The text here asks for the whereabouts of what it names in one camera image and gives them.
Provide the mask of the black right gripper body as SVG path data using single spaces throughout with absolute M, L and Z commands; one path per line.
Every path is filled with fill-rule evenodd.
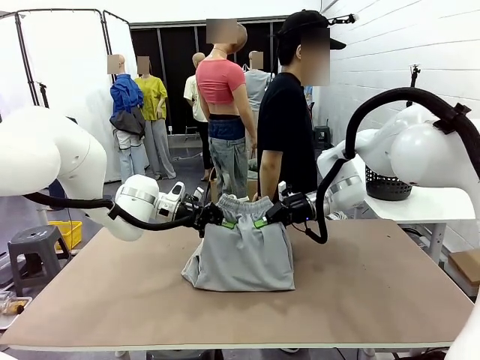
M 286 224 L 301 224 L 317 219 L 317 193 L 292 193 L 286 197 Z

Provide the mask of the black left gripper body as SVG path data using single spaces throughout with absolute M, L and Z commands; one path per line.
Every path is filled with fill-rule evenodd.
M 187 227 L 204 227 L 206 225 L 203 215 L 204 206 L 203 199 L 196 196 L 184 196 L 176 209 L 175 219 L 190 218 Z

